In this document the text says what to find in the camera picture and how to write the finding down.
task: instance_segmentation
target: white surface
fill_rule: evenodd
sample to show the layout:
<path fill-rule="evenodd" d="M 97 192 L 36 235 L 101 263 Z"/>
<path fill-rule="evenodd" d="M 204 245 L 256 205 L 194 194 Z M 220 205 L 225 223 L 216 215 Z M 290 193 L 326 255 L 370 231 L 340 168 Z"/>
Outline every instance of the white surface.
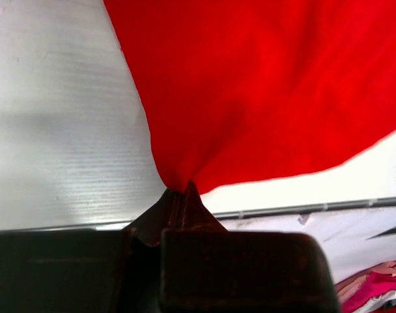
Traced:
<path fill-rule="evenodd" d="M 0 0 L 0 230 L 118 222 L 163 192 L 101 0 Z M 396 196 L 396 134 L 340 168 L 225 186 L 212 212 Z"/>

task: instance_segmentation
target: pink fabric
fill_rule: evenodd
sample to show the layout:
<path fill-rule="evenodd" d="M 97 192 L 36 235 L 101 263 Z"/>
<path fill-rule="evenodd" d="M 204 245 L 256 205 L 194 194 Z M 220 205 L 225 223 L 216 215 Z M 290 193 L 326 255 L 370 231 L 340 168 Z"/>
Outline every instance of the pink fabric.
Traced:
<path fill-rule="evenodd" d="M 360 276 L 370 274 L 371 272 L 396 276 L 396 261 L 384 262 L 384 263 L 375 265 L 374 267 L 371 267 L 370 269 L 365 269 L 364 271 L 358 272 L 355 275 L 348 277 L 347 279 L 343 280 L 342 282 L 339 282 L 338 284 L 336 284 L 335 291 L 340 292 L 343 288 L 345 288 L 349 284 L 353 283 Z"/>
<path fill-rule="evenodd" d="M 340 303 L 344 303 L 349 300 L 363 285 L 369 275 L 363 275 L 358 277 L 355 281 L 345 286 L 342 290 L 337 293 Z"/>
<path fill-rule="evenodd" d="M 371 268 L 372 271 L 380 274 L 391 274 L 396 276 L 396 261 L 381 263 Z"/>
<path fill-rule="evenodd" d="M 343 304 L 343 312 L 351 313 L 363 306 L 370 298 L 396 290 L 396 276 L 372 272 L 360 290 Z"/>

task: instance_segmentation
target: red fabric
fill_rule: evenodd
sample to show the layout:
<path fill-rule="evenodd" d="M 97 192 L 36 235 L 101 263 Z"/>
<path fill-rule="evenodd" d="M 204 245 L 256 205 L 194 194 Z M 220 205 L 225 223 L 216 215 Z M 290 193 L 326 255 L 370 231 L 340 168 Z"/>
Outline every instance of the red fabric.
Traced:
<path fill-rule="evenodd" d="M 104 2 L 170 188 L 325 170 L 396 129 L 396 0 Z"/>
<path fill-rule="evenodd" d="M 343 304 L 343 312 L 354 312 L 365 305 L 369 299 L 391 290 L 396 290 L 396 276 L 372 272 L 364 284 L 361 285 L 360 290 Z"/>

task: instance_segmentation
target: metal bar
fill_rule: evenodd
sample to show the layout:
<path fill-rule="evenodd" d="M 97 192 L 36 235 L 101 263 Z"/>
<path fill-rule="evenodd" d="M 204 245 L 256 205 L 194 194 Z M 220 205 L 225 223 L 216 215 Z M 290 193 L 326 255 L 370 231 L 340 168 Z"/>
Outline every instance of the metal bar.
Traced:
<path fill-rule="evenodd" d="M 340 202 L 328 202 L 308 205 L 295 205 L 289 207 L 272 207 L 268 209 L 256 209 L 248 211 L 234 211 L 225 213 L 215 213 L 214 216 L 218 220 L 240 220 L 246 218 L 256 217 L 267 217 L 267 216 L 278 216 L 278 215 L 304 215 L 309 213 L 318 212 L 332 212 L 332 211 L 346 211 L 353 209 L 377 209 L 380 207 L 396 207 L 396 197 L 392 198 L 377 198 L 377 199 L 365 199 L 365 200 L 354 200 L 354 201 L 340 201 Z M 131 223 L 132 220 L 123 220 L 119 222 L 104 222 L 95 224 L 80 224 L 71 226 L 57 226 L 50 228 L 26 228 L 20 230 L 8 230 L 8 231 L 43 231 L 43 230 L 71 230 L 81 228 L 97 228 L 106 226 L 119 226 L 124 227 Z"/>
<path fill-rule="evenodd" d="M 257 209 L 248 211 L 218 213 L 214 216 L 219 220 L 237 220 L 244 218 L 277 216 L 277 215 L 300 215 L 318 212 L 346 211 L 353 209 L 376 209 L 379 207 L 396 207 L 396 197 L 379 198 L 368 200 L 354 200 L 318 203 L 308 205 L 295 205 L 290 207 L 274 207 L 269 209 Z"/>

